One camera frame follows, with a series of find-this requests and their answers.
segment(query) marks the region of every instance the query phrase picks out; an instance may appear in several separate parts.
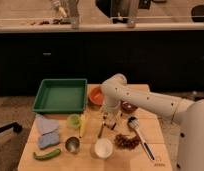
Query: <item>white bowl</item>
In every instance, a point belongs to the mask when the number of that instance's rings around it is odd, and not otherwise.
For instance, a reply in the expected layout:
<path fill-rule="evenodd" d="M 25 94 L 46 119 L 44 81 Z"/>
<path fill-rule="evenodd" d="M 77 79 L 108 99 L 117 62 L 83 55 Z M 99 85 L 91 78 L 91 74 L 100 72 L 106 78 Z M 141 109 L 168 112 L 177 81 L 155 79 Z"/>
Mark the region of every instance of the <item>white bowl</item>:
<path fill-rule="evenodd" d="M 108 158 L 113 153 L 112 142 L 107 138 L 99 138 L 95 144 L 95 153 L 100 158 Z"/>

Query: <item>cabinet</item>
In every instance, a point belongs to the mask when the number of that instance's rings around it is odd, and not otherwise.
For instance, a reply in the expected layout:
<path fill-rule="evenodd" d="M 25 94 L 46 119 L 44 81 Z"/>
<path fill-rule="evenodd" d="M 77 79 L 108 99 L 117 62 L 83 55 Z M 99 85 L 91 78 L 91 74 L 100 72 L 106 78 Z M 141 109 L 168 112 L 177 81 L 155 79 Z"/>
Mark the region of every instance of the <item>cabinet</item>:
<path fill-rule="evenodd" d="M 152 91 L 204 90 L 204 31 L 0 34 L 0 96 L 35 95 L 44 78 L 115 73 Z"/>

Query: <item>green pepper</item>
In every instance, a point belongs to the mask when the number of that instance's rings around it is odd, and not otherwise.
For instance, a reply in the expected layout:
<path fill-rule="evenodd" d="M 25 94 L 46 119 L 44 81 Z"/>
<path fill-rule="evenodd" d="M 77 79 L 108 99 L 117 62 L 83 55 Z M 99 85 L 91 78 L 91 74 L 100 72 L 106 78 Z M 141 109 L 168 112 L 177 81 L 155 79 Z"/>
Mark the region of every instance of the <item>green pepper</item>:
<path fill-rule="evenodd" d="M 53 157 L 56 157 L 58 156 L 59 154 L 61 154 L 61 150 L 59 148 L 47 153 L 47 154 L 44 154 L 44 155 L 37 155 L 35 152 L 33 152 L 33 157 L 34 159 L 36 160 L 48 160 L 48 159 L 51 159 Z"/>

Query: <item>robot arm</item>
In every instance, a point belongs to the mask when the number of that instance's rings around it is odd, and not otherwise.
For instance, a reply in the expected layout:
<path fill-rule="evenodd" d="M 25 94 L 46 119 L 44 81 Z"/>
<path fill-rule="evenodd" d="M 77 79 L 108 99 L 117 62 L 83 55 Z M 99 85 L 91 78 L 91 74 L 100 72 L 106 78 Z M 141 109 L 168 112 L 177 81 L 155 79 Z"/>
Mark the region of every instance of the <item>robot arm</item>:
<path fill-rule="evenodd" d="M 105 98 L 103 108 L 106 111 L 114 113 L 119 108 L 120 100 L 123 100 L 180 124 L 186 109 L 194 103 L 180 97 L 137 91 L 128 88 L 126 84 L 126 78 L 121 74 L 102 83 Z"/>
<path fill-rule="evenodd" d="M 178 171 L 204 171 L 204 100 L 193 102 L 137 91 L 126 87 L 126 84 L 122 74 L 116 74 L 102 83 L 103 110 L 114 114 L 123 100 L 181 124 Z"/>

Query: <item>green tray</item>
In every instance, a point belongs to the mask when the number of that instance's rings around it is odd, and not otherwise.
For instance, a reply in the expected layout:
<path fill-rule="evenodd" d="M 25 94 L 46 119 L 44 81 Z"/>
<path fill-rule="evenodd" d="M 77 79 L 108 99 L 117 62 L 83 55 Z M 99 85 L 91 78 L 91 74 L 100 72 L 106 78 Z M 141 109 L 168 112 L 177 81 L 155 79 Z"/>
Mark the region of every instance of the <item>green tray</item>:
<path fill-rule="evenodd" d="M 87 100 L 86 79 L 44 79 L 35 98 L 33 111 L 83 113 Z"/>

